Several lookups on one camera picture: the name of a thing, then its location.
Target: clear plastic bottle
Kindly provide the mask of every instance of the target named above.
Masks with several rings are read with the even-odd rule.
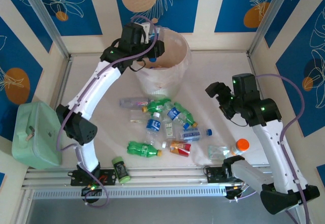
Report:
[[[147,106],[151,101],[153,100],[146,97],[122,98],[120,99],[120,107],[141,110],[142,107]]]
[[[189,127],[189,123],[186,121],[186,116],[178,111],[173,103],[166,102],[164,105],[164,111],[166,111],[167,115],[170,119],[172,119],[172,121],[179,123],[184,129]]]
[[[176,140],[175,127],[171,120],[164,121],[162,125],[164,132],[164,139],[162,147],[165,148],[167,145],[170,145],[172,141]]]
[[[211,129],[202,130],[199,127],[193,127],[191,129],[182,130],[180,132],[180,139],[184,142],[194,142],[202,139],[203,137],[209,137],[211,135]]]
[[[154,112],[147,123],[145,143],[152,145],[158,142],[158,132],[160,129],[160,124],[160,113]]]

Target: mint green box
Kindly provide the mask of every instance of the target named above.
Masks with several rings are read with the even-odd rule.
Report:
[[[62,152],[56,150],[60,127],[55,111],[44,102],[20,105],[12,142],[13,157],[36,169],[60,166]]]

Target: black bracket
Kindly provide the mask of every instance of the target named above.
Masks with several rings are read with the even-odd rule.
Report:
[[[84,177],[84,174],[82,174],[80,170],[68,172],[68,176],[71,177],[71,186],[88,186],[94,183],[93,179]],[[114,186],[116,182],[114,169],[100,169],[98,179],[104,186]]]

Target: blue bottle label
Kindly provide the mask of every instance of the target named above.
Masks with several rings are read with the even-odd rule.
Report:
[[[160,128],[160,121],[157,121],[155,119],[148,120],[147,129],[151,129],[158,132],[159,128]]]
[[[200,137],[200,131],[197,128],[184,130],[183,138],[185,142],[198,141]]]
[[[176,118],[176,116],[178,116],[178,114],[179,114],[180,112],[174,107],[174,108],[172,108],[169,112],[168,112],[168,116],[172,119],[172,120],[174,120],[175,118]]]

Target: bottle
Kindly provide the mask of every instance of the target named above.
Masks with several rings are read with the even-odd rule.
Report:
[[[130,176],[127,173],[123,158],[118,156],[114,159],[112,159],[112,163],[114,166],[115,174],[117,176],[118,182],[121,184],[124,184],[128,181],[130,181]]]
[[[153,100],[145,97],[122,98],[120,99],[120,107],[141,110],[142,107],[147,106],[151,101]]]
[[[148,120],[147,123],[147,134],[145,143],[154,144],[157,143],[158,132],[160,129],[160,114],[158,112],[154,112],[152,117]]]
[[[164,104],[170,101],[171,100],[169,98],[160,99],[158,101],[152,101],[147,106],[142,107],[142,112],[162,112]]]
[[[175,127],[171,120],[163,122],[162,129],[164,132],[164,139],[162,143],[162,148],[165,148],[166,145],[170,145],[173,140],[176,139]]]
[[[246,139],[240,139],[231,147],[230,153],[232,155],[241,155],[249,148],[249,142]]]
[[[150,144],[137,143],[135,141],[130,141],[127,147],[128,154],[137,154],[142,157],[153,157],[155,155],[161,156],[161,150],[155,149]]]
[[[164,111],[167,112],[167,115],[170,119],[172,119],[172,121],[179,123],[183,126],[184,129],[187,129],[189,127],[189,123],[186,121],[186,116],[178,111],[173,103],[166,102],[164,105]]]
[[[174,105],[177,110],[179,110],[181,113],[183,113],[186,116],[186,121],[188,124],[190,124],[192,127],[198,126],[198,123],[194,121],[192,114],[188,110],[182,107],[181,104],[178,102],[175,102]]]
[[[180,139],[184,142],[194,142],[212,135],[211,129],[202,130],[198,127],[184,129],[180,132]]]
[[[173,141],[170,145],[170,152],[181,156],[189,157],[191,144],[185,142]]]

